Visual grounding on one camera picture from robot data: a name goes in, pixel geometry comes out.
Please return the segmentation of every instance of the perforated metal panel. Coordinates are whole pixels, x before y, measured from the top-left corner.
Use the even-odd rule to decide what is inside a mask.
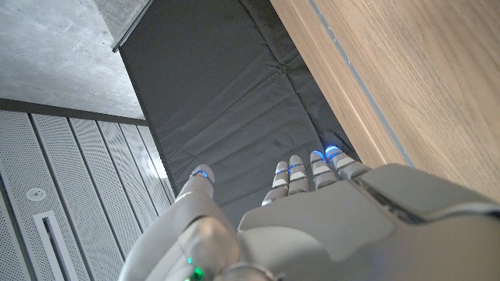
[[[52,280],[54,275],[33,215],[53,210],[78,279],[89,280],[26,113],[0,111],[0,173],[37,279]],[[32,188],[43,189],[46,197],[40,201],[28,200],[26,193]]]
[[[102,136],[115,163],[118,176],[122,180],[123,188],[129,195],[130,204],[139,225],[144,231],[158,216],[134,164],[120,126],[116,123],[100,121],[98,121],[98,126],[101,128]]]
[[[139,133],[141,134],[144,145],[148,150],[149,156],[153,161],[156,172],[158,173],[159,180],[163,185],[163,189],[166,192],[166,196],[169,198],[170,204],[173,204],[175,200],[175,194],[173,193],[172,187],[170,186],[170,181],[165,172],[165,167],[163,166],[162,159],[159,157],[158,149],[156,149],[155,141],[151,135],[151,131],[146,126],[137,126]]]
[[[67,119],[32,116],[93,277],[118,279],[123,259]]]
[[[70,119],[91,177],[94,179],[104,209],[114,229],[118,245],[127,255],[141,235],[141,229],[123,190],[115,167],[104,144],[97,123]]]
[[[169,207],[169,199],[166,196],[163,185],[159,181],[155,166],[149,158],[148,151],[144,146],[138,128],[135,125],[120,124],[125,140],[128,143],[132,157],[139,169],[139,173],[151,195],[158,214],[162,214]]]
[[[0,280],[30,280],[19,242],[3,198],[0,197]]]

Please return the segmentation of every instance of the robotic finger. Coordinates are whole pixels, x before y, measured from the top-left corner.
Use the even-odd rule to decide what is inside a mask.
[[[182,187],[175,202],[194,191],[201,191],[209,195],[210,198],[213,198],[214,182],[215,176],[213,175],[212,169],[206,164],[199,165],[189,176],[189,180],[187,180],[186,184]]]
[[[276,167],[273,187],[262,201],[262,206],[288,195],[288,163],[281,161]]]
[[[290,167],[288,168],[290,173],[290,185],[288,187],[288,195],[297,194],[299,192],[309,192],[309,182],[307,176],[305,175],[304,164],[302,159],[297,155],[292,155],[290,157]]]
[[[313,151],[311,152],[309,160],[311,161],[312,174],[314,176],[314,185],[316,190],[337,181],[337,177],[332,172],[330,165],[323,156],[323,153]]]
[[[352,180],[371,169],[361,162],[347,156],[338,147],[330,146],[325,150],[328,161],[334,167],[343,180]]]

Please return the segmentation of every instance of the ceiling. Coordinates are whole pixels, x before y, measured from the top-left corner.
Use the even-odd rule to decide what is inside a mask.
[[[0,98],[143,119],[111,49],[146,2],[0,1]]]

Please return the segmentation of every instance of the gray mat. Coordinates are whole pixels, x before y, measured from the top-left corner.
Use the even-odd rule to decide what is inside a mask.
[[[120,53],[175,192],[210,165],[235,226],[280,160],[330,144],[358,158],[266,0],[156,0]]]

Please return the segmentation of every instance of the wood grain surface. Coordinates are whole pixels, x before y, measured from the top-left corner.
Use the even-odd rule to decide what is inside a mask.
[[[404,163],[304,0],[271,0],[360,158]],[[500,2],[315,0],[415,167],[500,201]]]

